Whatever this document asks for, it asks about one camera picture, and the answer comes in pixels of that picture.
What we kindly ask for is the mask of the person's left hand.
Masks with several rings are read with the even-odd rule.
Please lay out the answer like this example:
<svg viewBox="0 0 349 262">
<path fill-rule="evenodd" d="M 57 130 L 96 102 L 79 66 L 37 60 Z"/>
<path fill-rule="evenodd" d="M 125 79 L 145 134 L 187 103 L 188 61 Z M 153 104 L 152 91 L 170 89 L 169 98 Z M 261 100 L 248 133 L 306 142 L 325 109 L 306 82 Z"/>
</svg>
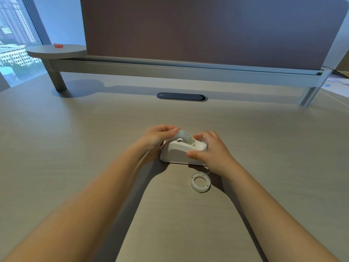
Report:
<svg viewBox="0 0 349 262">
<path fill-rule="evenodd" d="M 163 142 L 173 137 L 159 136 L 157 126 L 148 129 L 135 143 L 136 147 L 142 151 L 141 165 L 153 161 L 158 156 L 159 148 L 163 145 Z"/>
</svg>

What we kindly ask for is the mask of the person's right hand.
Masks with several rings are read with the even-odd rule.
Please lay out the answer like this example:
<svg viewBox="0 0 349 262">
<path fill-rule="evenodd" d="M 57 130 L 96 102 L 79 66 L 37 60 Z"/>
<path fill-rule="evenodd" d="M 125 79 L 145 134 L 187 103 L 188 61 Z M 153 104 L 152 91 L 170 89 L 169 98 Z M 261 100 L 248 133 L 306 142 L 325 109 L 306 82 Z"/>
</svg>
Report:
<svg viewBox="0 0 349 262">
<path fill-rule="evenodd" d="M 207 143 L 207 159 L 203 161 L 213 173 L 225 178 L 231 177 L 231 172 L 238 163 L 214 131 L 204 131 L 193 135 L 196 140 L 203 139 Z"/>
</svg>

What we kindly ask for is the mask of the grey tape roll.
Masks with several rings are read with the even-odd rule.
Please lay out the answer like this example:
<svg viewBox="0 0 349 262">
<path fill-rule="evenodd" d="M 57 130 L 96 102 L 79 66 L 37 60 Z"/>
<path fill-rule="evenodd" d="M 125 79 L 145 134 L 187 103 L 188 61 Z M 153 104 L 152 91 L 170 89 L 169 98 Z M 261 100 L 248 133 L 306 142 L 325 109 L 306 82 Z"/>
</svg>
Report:
<svg viewBox="0 0 349 262">
<path fill-rule="evenodd" d="M 196 142 L 196 140 L 184 130 L 179 130 L 174 136 L 174 140 L 177 141 L 178 139 L 181 139 L 182 142 L 191 146 L 195 145 Z"/>
</svg>

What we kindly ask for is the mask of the white tape dispenser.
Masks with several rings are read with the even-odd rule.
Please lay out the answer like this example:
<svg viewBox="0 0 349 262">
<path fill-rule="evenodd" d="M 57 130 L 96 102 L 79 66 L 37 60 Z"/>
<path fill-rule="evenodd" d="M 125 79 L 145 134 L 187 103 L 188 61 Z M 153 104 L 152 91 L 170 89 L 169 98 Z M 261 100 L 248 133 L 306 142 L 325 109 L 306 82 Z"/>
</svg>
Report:
<svg viewBox="0 0 349 262">
<path fill-rule="evenodd" d="M 207 152 L 206 141 L 199 139 L 196 140 L 195 145 L 191 146 L 182 142 L 181 139 L 176 141 L 171 138 L 163 142 L 160 160 L 166 163 L 206 166 L 202 161 L 193 160 L 186 156 L 186 153 L 191 150 Z"/>
</svg>

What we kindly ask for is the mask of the person's right forearm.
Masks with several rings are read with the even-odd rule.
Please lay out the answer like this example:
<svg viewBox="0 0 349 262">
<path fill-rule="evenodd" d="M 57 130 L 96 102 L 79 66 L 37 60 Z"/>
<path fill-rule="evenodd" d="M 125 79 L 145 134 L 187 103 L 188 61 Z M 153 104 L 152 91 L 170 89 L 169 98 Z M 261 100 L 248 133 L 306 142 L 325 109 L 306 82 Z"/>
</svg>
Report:
<svg viewBox="0 0 349 262">
<path fill-rule="evenodd" d="M 230 160 L 213 172 L 233 189 L 269 262 L 341 262 L 241 165 Z"/>
</svg>

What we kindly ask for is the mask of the person's left forearm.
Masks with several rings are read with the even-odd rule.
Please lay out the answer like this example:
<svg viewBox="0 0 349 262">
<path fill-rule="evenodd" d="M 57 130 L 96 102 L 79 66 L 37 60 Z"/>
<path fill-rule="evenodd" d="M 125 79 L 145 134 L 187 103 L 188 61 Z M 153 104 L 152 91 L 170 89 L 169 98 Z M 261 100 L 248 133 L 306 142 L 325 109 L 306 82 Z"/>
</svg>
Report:
<svg viewBox="0 0 349 262">
<path fill-rule="evenodd" d="M 44 218 L 2 262 L 89 262 L 120 212 L 140 169 L 158 149 L 131 146 L 89 185 Z"/>
</svg>

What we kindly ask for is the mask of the brown fabric desk divider panel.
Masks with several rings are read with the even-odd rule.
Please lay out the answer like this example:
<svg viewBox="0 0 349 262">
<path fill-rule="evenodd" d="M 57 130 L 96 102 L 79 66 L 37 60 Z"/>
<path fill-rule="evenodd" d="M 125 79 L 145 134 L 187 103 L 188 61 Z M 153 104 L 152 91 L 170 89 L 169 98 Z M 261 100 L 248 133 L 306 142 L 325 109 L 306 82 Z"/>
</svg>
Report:
<svg viewBox="0 0 349 262">
<path fill-rule="evenodd" d="M 319 70 L 346 0 L 80 0 L 93 56 Z"/>
</svg>

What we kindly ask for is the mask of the round grey shelf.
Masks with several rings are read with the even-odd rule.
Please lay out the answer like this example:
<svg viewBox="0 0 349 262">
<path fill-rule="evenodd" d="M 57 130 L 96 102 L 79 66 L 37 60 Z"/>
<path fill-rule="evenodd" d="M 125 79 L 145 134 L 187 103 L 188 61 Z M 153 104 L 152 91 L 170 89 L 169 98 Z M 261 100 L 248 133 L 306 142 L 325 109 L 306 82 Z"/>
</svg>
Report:
<svg viewBox="0 0 349 262">
<path fill-rule="evenodd" d="M 87 48 L 84 45 L 63 44 L 62 48 L 56 48 L 54 45 L 41 45 L 26 49 L 28 55 L 39 59 L 69 59 L 76 57 L 85 57 Z"/>
</svg>

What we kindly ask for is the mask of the white papers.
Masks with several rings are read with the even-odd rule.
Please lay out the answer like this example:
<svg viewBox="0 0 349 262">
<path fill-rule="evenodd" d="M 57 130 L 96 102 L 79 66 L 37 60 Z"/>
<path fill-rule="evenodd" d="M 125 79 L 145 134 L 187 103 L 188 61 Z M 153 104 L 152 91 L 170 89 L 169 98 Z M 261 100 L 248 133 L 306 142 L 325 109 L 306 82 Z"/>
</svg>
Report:
<svg viewBox="0 0 349 262">
<path fill-rule="evenodd" d="M 330 74 L 321 88 L 344 97 L 349 97 L 349 78 L 336 73 Z"/>
</svg>

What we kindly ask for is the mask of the window with city view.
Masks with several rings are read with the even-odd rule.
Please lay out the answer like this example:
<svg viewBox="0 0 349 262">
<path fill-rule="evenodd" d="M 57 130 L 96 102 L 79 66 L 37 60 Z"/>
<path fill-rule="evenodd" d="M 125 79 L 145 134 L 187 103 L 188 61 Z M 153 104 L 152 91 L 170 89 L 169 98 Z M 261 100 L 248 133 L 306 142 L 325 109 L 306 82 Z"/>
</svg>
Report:
<svg viewBox="0 0 349 262">
<path fill-rule="evenodd" d="M 10 87 L 46 73 L 42 60 L 27 52 L 40 45 L 24 0 L 0 0 L 0 73 Z"/>
</svg>

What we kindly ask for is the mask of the grey metal desk rail frame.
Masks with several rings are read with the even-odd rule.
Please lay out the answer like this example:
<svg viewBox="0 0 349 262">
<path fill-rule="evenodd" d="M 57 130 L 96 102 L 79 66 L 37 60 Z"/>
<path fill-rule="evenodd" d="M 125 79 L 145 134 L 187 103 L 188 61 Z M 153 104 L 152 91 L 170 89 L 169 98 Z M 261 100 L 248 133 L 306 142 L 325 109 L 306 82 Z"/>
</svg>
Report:
<svg viewBox="0 0 349 262">
<path fill-rule="evenodd" d="M 162 79 L 198 80 L 305 87 L 299 105 L 308 107 L 332 70 L 297 70 L 252 66 L 227 66 L 206 63 L 184 63 L 117 57 L 52 56 L 43 59 L 49 72 L 121 75 Z"/>
</svg>

